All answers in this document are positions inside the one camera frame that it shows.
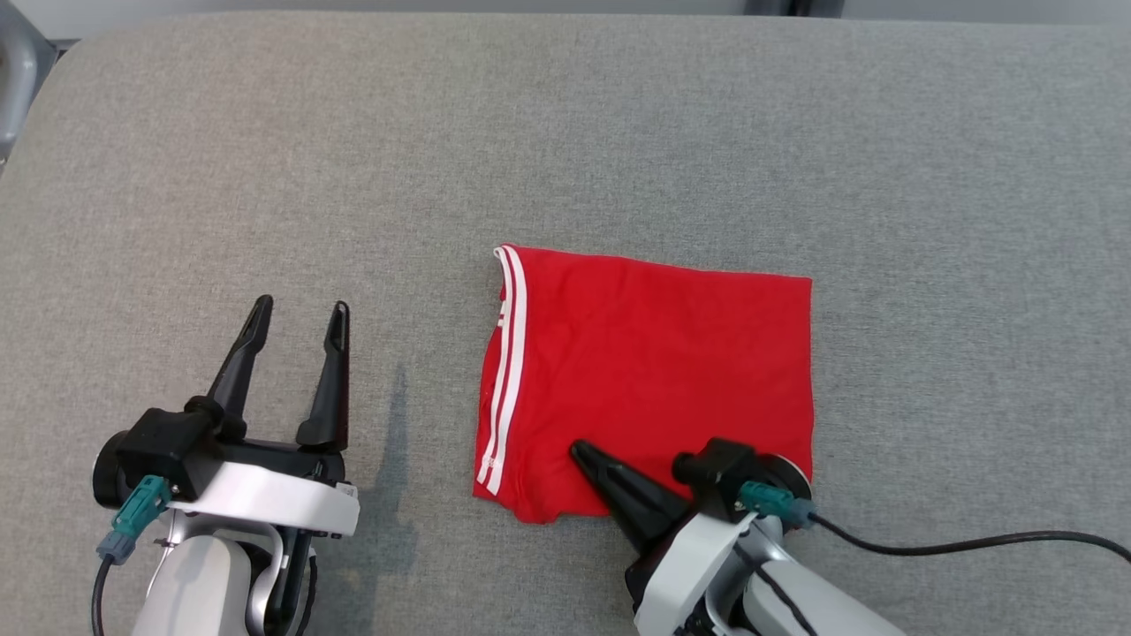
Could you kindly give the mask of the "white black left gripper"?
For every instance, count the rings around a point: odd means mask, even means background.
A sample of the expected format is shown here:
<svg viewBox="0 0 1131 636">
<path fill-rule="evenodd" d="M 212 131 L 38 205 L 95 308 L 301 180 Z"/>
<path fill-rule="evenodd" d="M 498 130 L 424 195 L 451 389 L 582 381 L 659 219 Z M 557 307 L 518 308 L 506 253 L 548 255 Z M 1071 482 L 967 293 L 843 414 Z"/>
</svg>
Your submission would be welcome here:
<svg viewBox="0 0 1131 636">
<path fill-rule="evenodd" d="M 238 338 L 202 396 L 185 403 L 209 418 L 219 442 L 247 438 L 244 406 L 274 299 L 254 299 Z M 349 442 L 349 306 L 334 306 L 323 369 L 295 442 L 344 452 Z M 159 562 L 159 636 L 304 636 L 316 602 L 316 536 L 357 527 L 357 488 L 225 462 L 195 502 L 171 502 Z"/>
</svg>

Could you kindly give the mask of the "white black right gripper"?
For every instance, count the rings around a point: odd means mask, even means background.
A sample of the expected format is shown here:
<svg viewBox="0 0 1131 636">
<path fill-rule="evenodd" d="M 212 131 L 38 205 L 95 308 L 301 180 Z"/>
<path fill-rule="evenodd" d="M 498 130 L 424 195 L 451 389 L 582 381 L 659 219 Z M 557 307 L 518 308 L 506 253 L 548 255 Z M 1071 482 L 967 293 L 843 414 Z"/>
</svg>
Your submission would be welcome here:
<svg viewBox="0 0 1131 636">
<path fill-rule="evenodd" d="M 570 455 L 639 555 L 649 553 L 687 519 L 687 499 L 593 442 L 573 442 Z M 659 559 L 634 611 L 639 636 L 676 636 L 696 613 L 699 601 L 710 596 L 718 577 L 723 591 L 715 593 L 717 609 L 708 616 L 708 636 L 756 636 L 744 627 L 727 624 L 727 613 L 722 609 L 727 588 L 744 585 L 736 574 L 739 568 L 726 564 L 734 557 L 732 545 L 748 534 L 756 519 L 752 514 L 739 523 L 703 514 L 687 519 Z"/>
</svg>

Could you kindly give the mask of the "red jersey with white sleeves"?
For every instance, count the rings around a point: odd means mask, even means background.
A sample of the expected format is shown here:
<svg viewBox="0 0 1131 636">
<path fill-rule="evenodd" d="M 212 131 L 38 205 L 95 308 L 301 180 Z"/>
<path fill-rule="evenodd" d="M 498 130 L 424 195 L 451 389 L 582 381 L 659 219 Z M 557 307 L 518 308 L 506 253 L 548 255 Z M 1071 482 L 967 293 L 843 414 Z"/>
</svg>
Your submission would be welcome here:
<svg viewBox="0 0 1131 636">
<path fill-rule="evenodd" d="M 527 524 L 602 517 L 586 440 L 687 495 L 679 452 L 719 437 L 815 471 L 808 277 L 504 243 L 472 492 Z"/>
</svg>

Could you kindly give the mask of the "grey curved metal frame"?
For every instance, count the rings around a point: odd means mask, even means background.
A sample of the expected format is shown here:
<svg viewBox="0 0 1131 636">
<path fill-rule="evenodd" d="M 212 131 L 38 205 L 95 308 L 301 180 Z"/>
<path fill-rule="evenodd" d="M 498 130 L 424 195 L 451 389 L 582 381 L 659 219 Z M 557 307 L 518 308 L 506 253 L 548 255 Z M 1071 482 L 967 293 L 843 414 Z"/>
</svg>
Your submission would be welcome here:
<svg viewBox="0 0 1131 636">
<path fill-rule="evenodd" d="M 0 0 L 0 167 L 11 157 L 57 52 L 11 1 Z"/>
</svg>

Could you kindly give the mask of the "grey partition post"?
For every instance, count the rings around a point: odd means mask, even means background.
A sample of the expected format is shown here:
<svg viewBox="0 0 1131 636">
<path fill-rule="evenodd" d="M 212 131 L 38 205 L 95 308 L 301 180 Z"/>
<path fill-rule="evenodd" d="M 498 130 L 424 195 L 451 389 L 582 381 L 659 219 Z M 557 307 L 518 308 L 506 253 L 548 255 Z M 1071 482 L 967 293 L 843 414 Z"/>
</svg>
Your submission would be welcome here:
<svg viewBox="0 0 1131 636">
<path fill-rule="evenodd" d="M 744 0 L 744 16 L 840 18 L 845 0 Z"/>
</svg>

